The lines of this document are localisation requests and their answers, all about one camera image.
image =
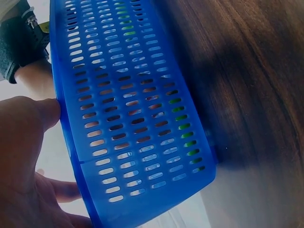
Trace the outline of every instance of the dark wood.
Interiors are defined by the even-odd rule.
[[[217,148],[211,227],[304,228],[304,0],[153,2]]]

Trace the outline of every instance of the floor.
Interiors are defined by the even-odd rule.
[[[48,21],[49,1],[28,1],[35,7],[35,14],[39,22]],[[18,95],[28,96],[29,93],[22,85],[10,85],[6,81],[0,82],[0,100]],[[38,169],[43,169],[45,176],[49,178],[75,181],[60,124],[46,132],[37,163]],[[66,212],[88,216],[82,200],[61,204],[61,207]],[[141,228],[210,228],[210,224],[202,198],[198,193]]]

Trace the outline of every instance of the plastic basket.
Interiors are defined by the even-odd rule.
[[[61,123],[95,227],[134,228],[195,194],[215,162],[148,0],[52,0]]]

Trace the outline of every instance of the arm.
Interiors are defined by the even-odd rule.
[[[0,12],[0,22],[20,16],[18,7],[14,6],[4,15],[1,15]],[[17,83],[23,84],[32,93],[34,99],[55,98],[51,64],[46,59],[19,68],[15,73],[15,80]]]

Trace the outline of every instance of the blue crate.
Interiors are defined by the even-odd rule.
[[[94,226],[134,228],[195,194],[215,162],[148,0],[52,0],[61,123]]]

